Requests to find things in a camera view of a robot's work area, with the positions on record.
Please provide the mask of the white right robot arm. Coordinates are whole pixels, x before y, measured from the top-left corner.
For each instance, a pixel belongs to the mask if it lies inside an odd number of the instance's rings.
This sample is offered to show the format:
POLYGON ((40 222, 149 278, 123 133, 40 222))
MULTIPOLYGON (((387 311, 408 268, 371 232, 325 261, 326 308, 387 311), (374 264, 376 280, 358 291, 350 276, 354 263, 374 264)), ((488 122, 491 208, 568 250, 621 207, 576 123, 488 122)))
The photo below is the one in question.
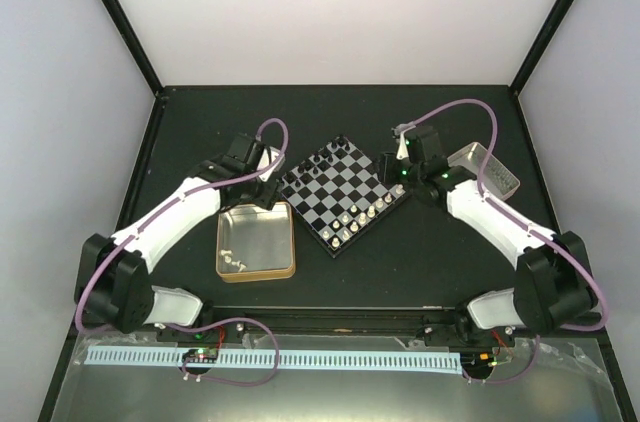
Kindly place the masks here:
POLYGON ((514 268, 513 287, 466 303, 466 313, 454 321, 461 342, 479 344, 496 327, 526 328, 539 335, 602 328, 602 321, 577 322, 600 305, 602 295, 585 267, 585 244, 575 233, 556 234, 524 218, 480 184, 473 172, 451 167, 442 158, 413 162, 386 152, 375 168, 382 183, 401 185, 419 201, 473 228, 514 268))

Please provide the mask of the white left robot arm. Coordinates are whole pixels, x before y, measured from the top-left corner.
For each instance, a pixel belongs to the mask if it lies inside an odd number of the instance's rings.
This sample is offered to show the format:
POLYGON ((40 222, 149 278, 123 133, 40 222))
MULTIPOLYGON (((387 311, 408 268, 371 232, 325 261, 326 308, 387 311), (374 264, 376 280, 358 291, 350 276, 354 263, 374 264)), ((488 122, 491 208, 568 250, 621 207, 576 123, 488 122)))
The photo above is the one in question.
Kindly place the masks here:
POLYGON ((161 259, 205 219, 242 203, 273 208, 280 189, 273 173, 284 162, 285 148, 260 137, 237 135, 228 151, 195 166, 163 202, 109 237, 85 241, 81 259, 96 267, 77 295, 74 324, 85 331, 84 314, 103 328, 129 334, 144 325, 166 326, 193 341, 214 330, 213 314, 186 289, 152 283, 161 259))

